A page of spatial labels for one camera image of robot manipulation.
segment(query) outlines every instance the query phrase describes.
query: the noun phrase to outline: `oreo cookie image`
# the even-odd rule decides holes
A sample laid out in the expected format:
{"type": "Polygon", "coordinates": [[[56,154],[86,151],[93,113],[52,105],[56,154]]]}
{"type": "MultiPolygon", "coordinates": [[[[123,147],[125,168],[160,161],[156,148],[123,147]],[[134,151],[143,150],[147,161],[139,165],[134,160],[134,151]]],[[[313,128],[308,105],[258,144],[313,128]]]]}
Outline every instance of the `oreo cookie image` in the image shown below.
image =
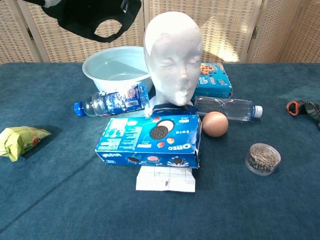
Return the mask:
{"type": "Polygon", "coordinates": [[[159,158],[157,156],[148,156],[147,160],[148,160],[148,162],[151,162],[151,163],[159,162],[159,158]]]}
{"type": "Polygon", "coordinates": [[[171,120],[163,120],[157,124],[157,126],[164,126],[168,129],[168,132],[170,132],[172,129],[174,129],[175,123],[171,120]]]}
{"type": "Polygon", "coordinates": [[[177,165],[177,166],[180,166],[180,165],[182,165],[182,164],[184,163],[184,160],[181,159],[181,158],[175,158],[175,159],[173,160],[173,163],[174,163],[175,165],[177,165]]]}
{"type": "Polygon", "coordinates": [[[133,164],[137,164],[139,162],[139,159],[133,157],[133,156],[129,156],[128,157],[128,162],[133,163],[133,164]]]}
{"type": "Polygon", "coordinates": [[[150,131],[150,137],[155,140],[163,139],[165,136],[167,136],[168,132],[168,128],[165,126],[155,126],[150,131]]]}

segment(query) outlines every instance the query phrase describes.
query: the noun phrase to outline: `light blue bowl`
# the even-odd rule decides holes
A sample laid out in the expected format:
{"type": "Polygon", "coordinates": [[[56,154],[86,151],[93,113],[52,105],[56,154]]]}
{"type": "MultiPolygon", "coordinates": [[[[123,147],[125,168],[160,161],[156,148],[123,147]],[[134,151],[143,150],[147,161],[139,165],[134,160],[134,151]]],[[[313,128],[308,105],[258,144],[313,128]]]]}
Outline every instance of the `light blue bowl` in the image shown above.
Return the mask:
{"type": "Polygon", "coordinates": [[[82,65],[83,73],[93,80],[99,92],[144,82],[148,91],[153,86],[141,46],[121,46],[99,51],[82,65]]]}

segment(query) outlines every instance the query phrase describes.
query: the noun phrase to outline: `bottle cap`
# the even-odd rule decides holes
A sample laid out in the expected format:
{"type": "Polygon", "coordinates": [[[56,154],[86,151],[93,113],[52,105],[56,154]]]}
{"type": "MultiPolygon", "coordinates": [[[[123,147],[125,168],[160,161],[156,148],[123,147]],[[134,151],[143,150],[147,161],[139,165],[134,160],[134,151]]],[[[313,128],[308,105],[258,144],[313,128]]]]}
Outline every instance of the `bottle cap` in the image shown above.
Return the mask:
{"type": "Polygon", "coordinates": [[[78,101],[73,105],[73,110],[77,116],[86,116],[82,101],[78,101]]]}
{"type": "Polygon", "coordinates": [[[260,118],[262,116],[263,108],[262,106],[254,106],[255,112],[254,112],[254,118],[260,118]]]}

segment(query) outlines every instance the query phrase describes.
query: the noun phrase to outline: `egg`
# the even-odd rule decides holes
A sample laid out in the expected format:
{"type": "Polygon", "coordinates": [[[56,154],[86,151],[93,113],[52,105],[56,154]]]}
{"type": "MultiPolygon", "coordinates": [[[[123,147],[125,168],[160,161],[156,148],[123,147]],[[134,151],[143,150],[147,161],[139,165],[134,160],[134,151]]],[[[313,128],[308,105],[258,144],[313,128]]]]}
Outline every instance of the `egg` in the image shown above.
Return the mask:
{"type": "Polygon", "coordinates": [[[209,112],[202,120],[202,129],[210,137],[220,137],[228,130],[227,117],[218,111],[209,112]]]}

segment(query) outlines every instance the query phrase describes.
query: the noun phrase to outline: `white bottle cap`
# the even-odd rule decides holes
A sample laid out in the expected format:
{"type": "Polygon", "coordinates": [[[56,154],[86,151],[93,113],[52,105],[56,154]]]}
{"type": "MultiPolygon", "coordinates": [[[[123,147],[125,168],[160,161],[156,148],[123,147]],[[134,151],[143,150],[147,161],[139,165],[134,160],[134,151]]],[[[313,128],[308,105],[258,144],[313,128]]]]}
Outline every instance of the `white bottle cap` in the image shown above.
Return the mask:
{"type": "Polygon", "coordinates": [[[254,112],[254,118],[260,118],[262,116],[262,106],[254,106],[255,112],[254,112]]]}

